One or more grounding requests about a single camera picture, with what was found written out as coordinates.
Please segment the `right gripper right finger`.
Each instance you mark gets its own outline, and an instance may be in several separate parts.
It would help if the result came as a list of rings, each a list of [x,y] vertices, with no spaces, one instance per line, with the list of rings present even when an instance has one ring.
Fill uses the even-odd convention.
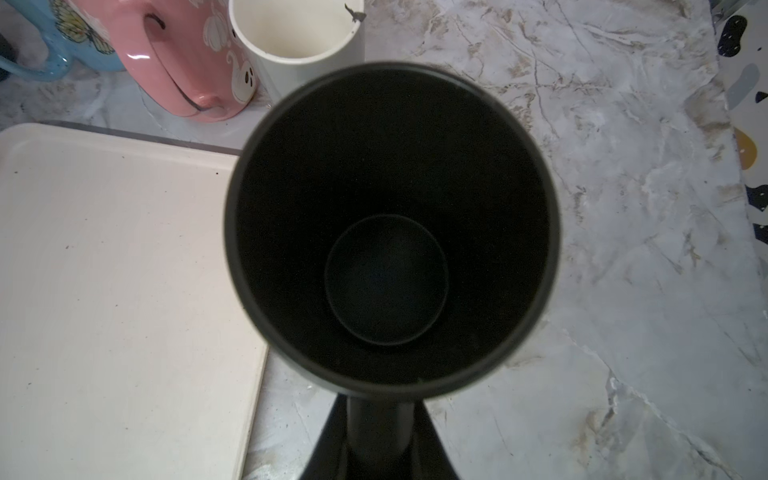
[[[459,479],[423,401],[414,405],[411,474],[422,480]]]

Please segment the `grey handleless cup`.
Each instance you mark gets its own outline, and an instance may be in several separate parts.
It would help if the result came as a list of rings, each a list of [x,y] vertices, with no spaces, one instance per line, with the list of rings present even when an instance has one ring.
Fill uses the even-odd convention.
[[[363,0],[232,0],[229,18],[274,103],[365,61]]]

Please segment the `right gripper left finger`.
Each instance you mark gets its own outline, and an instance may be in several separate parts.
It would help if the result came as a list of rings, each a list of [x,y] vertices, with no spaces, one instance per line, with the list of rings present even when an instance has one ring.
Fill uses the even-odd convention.
[[[348,475],[347,397],[339,394],[300,480],[340,480]]]

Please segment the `black mug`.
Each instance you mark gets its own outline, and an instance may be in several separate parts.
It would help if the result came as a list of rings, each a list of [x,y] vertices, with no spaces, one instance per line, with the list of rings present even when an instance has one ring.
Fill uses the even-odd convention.
[[[524,343],[555,284],[561,222],[539,148],[499,100],[438,68],[372,62],[263,118],[223,234],[255,329],[347,397],[346,479],[413,479],[414,405]]]

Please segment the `light blue yellow-inside mug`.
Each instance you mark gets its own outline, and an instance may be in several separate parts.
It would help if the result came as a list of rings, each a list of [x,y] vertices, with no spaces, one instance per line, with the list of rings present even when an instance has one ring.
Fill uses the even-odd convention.
[[[108,34],[99,22],[79,12],[70,1],[9,1],[40,34],[47,57],[40,67],[30,68],[17,62],[18,50],[1,39],[1,77],[15,75],[24,80],[50,82],[63,78],[73,63],[106,72],[124,69]]]

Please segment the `pink glass mug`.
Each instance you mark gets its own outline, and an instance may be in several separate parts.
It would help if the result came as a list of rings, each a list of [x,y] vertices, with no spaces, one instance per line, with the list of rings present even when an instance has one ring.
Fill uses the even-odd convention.
[[[219,122],[259,87],[227,1],[72,1],[137,84],[172,115]]]

